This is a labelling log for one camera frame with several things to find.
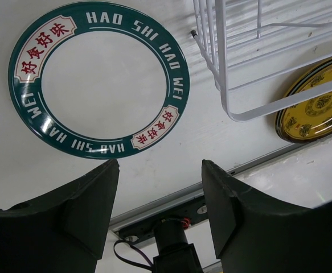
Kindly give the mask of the white wire dish rack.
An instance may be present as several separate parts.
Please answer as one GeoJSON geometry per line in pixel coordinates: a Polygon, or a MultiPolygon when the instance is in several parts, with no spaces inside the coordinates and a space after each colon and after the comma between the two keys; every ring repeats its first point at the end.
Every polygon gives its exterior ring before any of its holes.
{"type": "Polygon", "coordinates": [[[332,1],[194,1],[191,35],[214,76],[223,110],[246,122],[332,91],[332,80],[234,113],[232,93],[332,57],[332,1]]]}

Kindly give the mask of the green rimmed white plate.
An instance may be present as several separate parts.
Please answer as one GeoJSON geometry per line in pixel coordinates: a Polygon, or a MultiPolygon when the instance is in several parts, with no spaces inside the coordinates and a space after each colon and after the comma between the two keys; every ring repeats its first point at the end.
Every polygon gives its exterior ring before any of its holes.
{"type": "Polygon", "coordinates": [[[18,39],[11,100],[42,141],[87,159],[139,154],[180,120],[190,75],[176,39],[155,19],[105,1],[58,7],[18,39]]]}

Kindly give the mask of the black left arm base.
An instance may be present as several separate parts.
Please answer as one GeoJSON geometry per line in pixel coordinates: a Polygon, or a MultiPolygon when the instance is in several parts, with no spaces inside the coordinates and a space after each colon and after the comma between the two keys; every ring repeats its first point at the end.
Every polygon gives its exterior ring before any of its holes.
{"type": "Polygon", "coordinates": [[[153,230],[156,224],[168,219],[188,220],[189,226],[197,225],[208,219],[204,196],[194,198],[171,208],[135,220],[124,227],[115,229],[113,232],[119,239],[135,238],[135,244],[147,241],[154,237],[153,230]]]}

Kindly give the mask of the yellow patterned plate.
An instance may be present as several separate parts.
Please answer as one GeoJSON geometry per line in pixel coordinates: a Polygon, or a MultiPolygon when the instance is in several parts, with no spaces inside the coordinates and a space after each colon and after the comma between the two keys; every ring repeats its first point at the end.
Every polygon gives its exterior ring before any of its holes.
{"type": "MultiPolygon", "coordinates": [[[[285,93],[292,96],[332,81],[332,57],[306,71],[285,93]]],[[[332,91],[280,110],[277,135],[288,142],[308,143],[332,134],[332,91]]]]}

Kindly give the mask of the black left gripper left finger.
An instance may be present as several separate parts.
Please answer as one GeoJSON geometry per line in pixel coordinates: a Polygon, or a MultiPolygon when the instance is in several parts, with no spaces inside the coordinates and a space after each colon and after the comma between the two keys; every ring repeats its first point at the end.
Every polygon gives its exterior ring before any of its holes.
{"type": "Polygon", "coordinates": [[[0,209],[0,272],[94,272],[119,174],[118,161],[109,160],[48,193],[0,209]]]}

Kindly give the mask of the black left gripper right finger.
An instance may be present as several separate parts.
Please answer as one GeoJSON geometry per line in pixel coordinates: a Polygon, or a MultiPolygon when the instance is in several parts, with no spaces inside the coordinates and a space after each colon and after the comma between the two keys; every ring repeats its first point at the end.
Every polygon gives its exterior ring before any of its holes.
{"type": "Polygon", "coordinates": [[[211,160],[202,185],[224,272],[332,272],[332,201],[294,205],[249,186],[211,160]]]}

